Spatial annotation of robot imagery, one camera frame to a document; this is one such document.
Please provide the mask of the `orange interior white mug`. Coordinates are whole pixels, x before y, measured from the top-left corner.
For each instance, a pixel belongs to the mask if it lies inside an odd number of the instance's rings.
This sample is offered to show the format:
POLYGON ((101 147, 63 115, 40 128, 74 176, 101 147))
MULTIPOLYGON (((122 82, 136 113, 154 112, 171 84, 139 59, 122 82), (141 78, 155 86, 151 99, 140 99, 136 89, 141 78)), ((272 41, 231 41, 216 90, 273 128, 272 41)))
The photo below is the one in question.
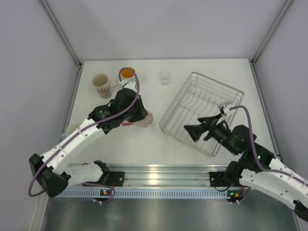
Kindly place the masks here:
POLYGON ((119 79, 120 81, 127 80, 127 81, 135 81, 135 69, 133 67, 126 67, 122 68, 119 71, 119 79))

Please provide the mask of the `aluminium mounting rail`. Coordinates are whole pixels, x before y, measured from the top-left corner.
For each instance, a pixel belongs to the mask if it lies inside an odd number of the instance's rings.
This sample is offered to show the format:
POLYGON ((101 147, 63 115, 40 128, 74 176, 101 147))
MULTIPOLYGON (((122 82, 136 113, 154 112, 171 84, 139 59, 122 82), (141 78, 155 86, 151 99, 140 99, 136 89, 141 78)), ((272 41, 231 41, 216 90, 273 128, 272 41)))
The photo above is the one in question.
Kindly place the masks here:
POLYGON ((208 188, 210 172, 227 165, 124 165, 108 164, 111 171, 124 172, 124 188, 208 188))

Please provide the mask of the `clear glass cup far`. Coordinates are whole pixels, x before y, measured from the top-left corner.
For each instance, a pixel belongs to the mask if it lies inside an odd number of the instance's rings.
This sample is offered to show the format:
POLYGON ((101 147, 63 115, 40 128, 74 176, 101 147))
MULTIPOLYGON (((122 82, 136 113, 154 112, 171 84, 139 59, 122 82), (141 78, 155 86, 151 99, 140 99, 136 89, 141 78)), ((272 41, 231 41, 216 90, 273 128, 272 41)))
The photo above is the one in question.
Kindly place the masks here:
POLYGON ((171 75, 168 71, 161 72, 159 78, 160 78, 160 84, 162 86, 167 86, 170 84, 171 75))

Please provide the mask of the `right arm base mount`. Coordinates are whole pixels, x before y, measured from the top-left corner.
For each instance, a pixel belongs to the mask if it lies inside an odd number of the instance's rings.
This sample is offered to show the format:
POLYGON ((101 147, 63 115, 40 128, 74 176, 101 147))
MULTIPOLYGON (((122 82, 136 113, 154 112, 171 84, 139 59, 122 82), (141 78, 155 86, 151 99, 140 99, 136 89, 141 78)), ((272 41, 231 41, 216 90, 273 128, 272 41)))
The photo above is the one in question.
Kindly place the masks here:
POLYGON ((209 180, 211 187, 229 187, 229 182, 225 179, 224 172, 209 172, 209 180))

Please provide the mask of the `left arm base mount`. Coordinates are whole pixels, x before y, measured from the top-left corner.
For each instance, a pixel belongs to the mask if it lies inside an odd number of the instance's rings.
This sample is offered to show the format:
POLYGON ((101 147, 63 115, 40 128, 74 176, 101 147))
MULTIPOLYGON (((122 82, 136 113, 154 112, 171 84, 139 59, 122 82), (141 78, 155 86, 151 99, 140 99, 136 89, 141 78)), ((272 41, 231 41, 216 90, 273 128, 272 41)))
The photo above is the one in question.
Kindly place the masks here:
POLYGON ((122 187, 125 172, 112 171, 106 163, 96 160, 90 164, 82 165, 82 177, 80 184, 84 186, 110 186, 122 187))

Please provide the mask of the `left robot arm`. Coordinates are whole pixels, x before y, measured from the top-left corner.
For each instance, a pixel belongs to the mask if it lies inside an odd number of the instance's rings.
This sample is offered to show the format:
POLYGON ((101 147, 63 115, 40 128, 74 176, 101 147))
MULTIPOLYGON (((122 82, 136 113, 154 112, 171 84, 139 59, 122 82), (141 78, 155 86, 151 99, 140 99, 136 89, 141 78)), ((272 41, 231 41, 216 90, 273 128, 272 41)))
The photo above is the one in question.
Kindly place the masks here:
POLYGON ((123 121, 139 122, 147 115, 139 91, 124 87, 108 104, 95 107, 82 124, 57 146, 29 158, 33 181, 37 181, 50 198, 72 185, 88 182, 106 185, 111 171, 102 161, 73 167, 70 164, 86 147, 119 127, 123 121))

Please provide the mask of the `cream coral pattern mug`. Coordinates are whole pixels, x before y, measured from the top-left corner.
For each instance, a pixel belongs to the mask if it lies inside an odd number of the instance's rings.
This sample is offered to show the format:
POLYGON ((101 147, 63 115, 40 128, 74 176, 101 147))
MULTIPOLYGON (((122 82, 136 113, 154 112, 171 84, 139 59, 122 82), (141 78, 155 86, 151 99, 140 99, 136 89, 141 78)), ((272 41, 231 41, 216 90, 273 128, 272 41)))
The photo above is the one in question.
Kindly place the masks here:
POLYGON ((115 79, 109 79, 105 74, 97 74, 92 80, 92 85, 103 99, 109 99, 113 91, 118 87, 119 82, 115 79))

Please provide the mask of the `pink patterned mug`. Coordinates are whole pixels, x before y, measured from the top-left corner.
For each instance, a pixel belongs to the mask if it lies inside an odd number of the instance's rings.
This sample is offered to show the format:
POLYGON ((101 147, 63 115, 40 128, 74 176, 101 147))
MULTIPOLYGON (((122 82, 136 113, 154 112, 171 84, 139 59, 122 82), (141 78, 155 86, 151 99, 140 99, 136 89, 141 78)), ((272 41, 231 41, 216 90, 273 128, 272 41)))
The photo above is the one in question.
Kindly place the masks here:
POLYGON ((141 128, 147 128, 149 127, 153 122, 153 114, 149 111, 147 111, 147 116, 143 119, 143 120, 140 120, 140 121, 136 121, 136 122, 133 122, 133 123, 130 123, 128 121, 124 121, 121 123, 122 126, 138 126, 138 127, 141 127, 141 128))

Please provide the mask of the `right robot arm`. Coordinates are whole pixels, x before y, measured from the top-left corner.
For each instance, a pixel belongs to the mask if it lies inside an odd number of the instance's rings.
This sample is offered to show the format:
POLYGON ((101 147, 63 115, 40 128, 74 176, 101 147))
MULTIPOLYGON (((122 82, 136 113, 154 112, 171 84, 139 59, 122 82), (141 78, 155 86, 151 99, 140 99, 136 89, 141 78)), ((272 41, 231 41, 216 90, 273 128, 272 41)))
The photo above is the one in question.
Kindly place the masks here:
POLYGON ((308 219, 308 182, 265 147, 255 142, 256 135, 245 125, 229 129, 220 115, 199 118, 197 125, 185 125, 194 142, 205 133, 204 140, 216 140, 233 155, 240 155, 224 172, 232 186, 243 185, 284 203, 304 221, 308 219))

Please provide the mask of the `light blue mug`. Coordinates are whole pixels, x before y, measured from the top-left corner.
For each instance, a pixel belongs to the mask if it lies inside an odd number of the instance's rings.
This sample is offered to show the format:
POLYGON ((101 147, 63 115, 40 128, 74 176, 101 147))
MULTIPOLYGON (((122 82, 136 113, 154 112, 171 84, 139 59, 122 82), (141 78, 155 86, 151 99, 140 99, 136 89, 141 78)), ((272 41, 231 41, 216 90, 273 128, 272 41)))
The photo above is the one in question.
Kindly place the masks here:
POLYGON ((69 136, 70 134, 72 134, 79 126, 80 126, 80 124, 78 124, 78 123, 70 124, 70 125, 66 128, 66 132, 64 132, 63 134, 61 134, 61 141, 63 141, 67 136, 69 136))

